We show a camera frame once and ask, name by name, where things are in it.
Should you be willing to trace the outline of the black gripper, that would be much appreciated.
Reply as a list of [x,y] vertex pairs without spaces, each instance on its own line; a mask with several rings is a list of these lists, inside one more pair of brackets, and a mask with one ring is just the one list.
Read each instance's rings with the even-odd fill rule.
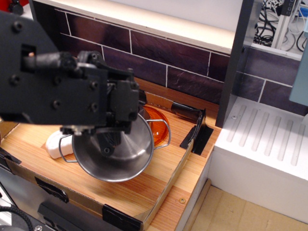
[[60,53],[60,119],[64,134],[98,133],[103,156],[111,156],[137,119],[139,85],[133,71],[110,67],[100,53],[82,51],[78,57]]

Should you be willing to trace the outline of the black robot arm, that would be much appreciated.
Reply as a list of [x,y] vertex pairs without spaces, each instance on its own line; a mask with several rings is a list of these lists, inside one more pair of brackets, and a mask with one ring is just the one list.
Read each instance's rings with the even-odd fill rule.
[[139,85],[132,69],[108,66],[99,52],[59,51],[38,22],[0,14],[0,116],[59,125],[63,134],[96,136],[104,156],[137,119]]

